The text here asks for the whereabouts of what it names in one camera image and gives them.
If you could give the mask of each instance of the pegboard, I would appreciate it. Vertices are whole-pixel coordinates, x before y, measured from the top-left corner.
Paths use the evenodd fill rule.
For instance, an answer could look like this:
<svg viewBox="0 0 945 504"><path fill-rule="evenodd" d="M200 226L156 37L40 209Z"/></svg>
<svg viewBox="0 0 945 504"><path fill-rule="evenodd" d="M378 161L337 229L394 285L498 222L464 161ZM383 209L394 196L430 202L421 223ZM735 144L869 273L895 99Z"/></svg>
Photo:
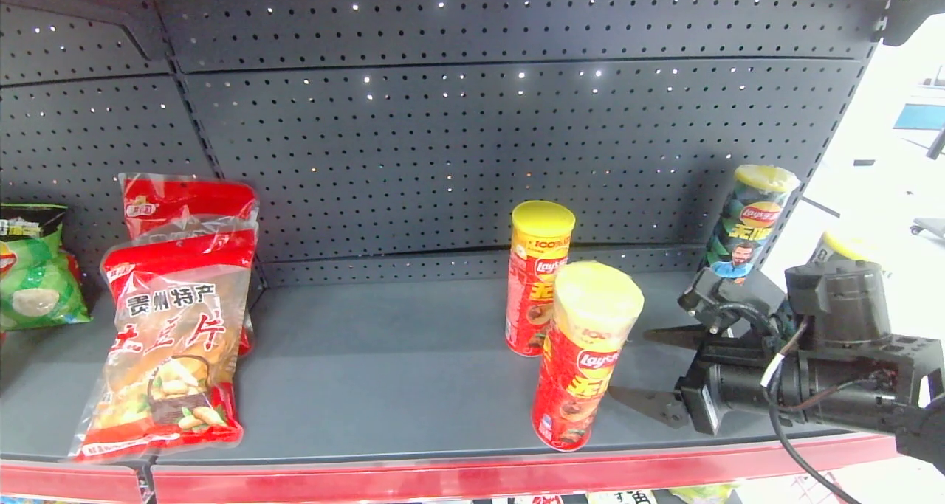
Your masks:
<svg viewBox="0 0 945 504"><path fill-rule="evenodd" d="M0 84L170 72L148 61L122 27L0 4Z"/></svg>
<svg viewBox="0 0 945 504"><path fill-rule="evenodd" d="M573 248L569 258L594 259L630 273L688 272L698 268L703 252L702 246ZM509 273L509 251L272 263L264 269L271 286L502 279Z"/></svg>
<svg viewBox="0 0 945 504"><path fill-rule="evenodd" d="M704 243L743 163L806 180L863 63L581 61L190 75L263 262L509 243L554 199L578 243Z"/></svg>
<svg viewBox="0 0 945 504"><path fill-rule="evenodd" d="M887 0L156 0L185 72L482 61L865 59Z"/></svg>
<svg viewBox="0 0 945 504"><path fill-rule="evenodd" d="M4 201L66 204L63 242L98 281L98 262L127 241L120 172L213 177L169 76L0 90Z"/></svg>

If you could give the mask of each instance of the red shelf edge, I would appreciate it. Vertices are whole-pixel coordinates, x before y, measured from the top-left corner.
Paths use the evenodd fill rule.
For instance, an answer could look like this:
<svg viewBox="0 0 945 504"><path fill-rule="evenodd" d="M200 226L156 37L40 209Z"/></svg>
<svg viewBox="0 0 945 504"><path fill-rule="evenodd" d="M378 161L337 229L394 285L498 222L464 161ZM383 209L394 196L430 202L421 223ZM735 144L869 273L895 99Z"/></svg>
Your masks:
<svg viewBox="0 0 945 504"><path fill-rule="evenodd" d="M891 437L844 434L796 440L820 470L896 456ZM776 441L747 446L655 449L628 453L330 463L174 466L152 469L161 504L198 502L383 501L482 498L511 494L662 489L800 473Z"/></svg>
<svg viewBox="0 0 945 504"><path fill-rule="evenodd" d="M118 465L0 460L0 493L78 502L141 504L138 474Z"/></svg>

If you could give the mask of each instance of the basket illustration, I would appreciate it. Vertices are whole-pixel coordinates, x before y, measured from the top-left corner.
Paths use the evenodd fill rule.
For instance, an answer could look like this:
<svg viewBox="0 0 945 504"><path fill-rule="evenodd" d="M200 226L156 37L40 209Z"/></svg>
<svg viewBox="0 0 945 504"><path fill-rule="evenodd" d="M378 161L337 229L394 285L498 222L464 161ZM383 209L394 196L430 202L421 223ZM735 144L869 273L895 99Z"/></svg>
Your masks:
<svg viewBox="0 0 945 504"><path fill-rule="evenodd" d="M159 370L172 359L199 360L200 364L207 370L208 375L210 372L210 363L202 356L175 355L165 360L161 365L156 366L154 373L151 374L151 378L148 380L148 406L151 407L151 419L155 424L176 424L181 417L185 416L183 409L193 410L196 409L196 407L210 406L203 392L193 394L192 396L180 396L170 399L154 398L154 380L157 378Z"/></svg>

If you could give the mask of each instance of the yellow lid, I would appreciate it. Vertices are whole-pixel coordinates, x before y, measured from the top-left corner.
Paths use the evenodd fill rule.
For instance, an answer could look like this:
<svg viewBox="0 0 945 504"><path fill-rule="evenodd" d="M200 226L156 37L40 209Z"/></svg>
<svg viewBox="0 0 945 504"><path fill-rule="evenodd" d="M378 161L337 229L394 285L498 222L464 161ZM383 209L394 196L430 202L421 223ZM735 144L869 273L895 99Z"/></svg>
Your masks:
<svg viewBox="0 0 945 504"><path fill-rule="evenodd" d="M574 213L553 201L533 199L513 209L512 225L527 235L543 238L567 236L574 229Z"/></svg>
<svg viewBox="0 0 945 504"><path fill-rule="evenodd" d="M876 248L870 242L848 232L828 229L820 236L824 244L830 246L838 254L851 260L868 260L878 262Z"/></svg>
<svg viewBox="0 0 945 504"><path fill-rule="evenodd" d="M644 308L644 293L629 275L593 260L558 268L554 298L574 328L612 334L629 333Z"/></svg>
<svg viewBox="0 0 945 504"><path fill-rule="evenodd" d="M735 178L749 187L769 192L791 192L800 184L790 170L768 165L741 165L735 168Z"/></svg>

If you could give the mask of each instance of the potato chip can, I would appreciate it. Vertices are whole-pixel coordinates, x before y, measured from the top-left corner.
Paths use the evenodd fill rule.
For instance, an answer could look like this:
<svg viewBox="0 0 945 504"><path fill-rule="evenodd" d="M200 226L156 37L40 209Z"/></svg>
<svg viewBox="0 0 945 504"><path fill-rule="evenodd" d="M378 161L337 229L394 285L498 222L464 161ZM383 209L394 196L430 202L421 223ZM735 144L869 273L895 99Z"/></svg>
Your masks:
<svg viewBox="0 0 945 504"><path fill-rule="evenodd" d="M735 187L722 206L702 266L719 277L745 281L777 218L800 182L792 172L766 165L735 169Z"/></svg>
<svg viewBox="0 0 945 504"><path fill-rule="evenodd" d="M591 437L597 406L640 312L633 279L595 261L561 266L554 320L544 340L532 426L556 450L577 450Z"/></svg>
<svg viewBox="0 0 945 504"><path fill-rule="evenodd" d="M539 356L551 325L554 273L568 262L574 214L552 201L526 201L512 211L506 343Z"/></svg>

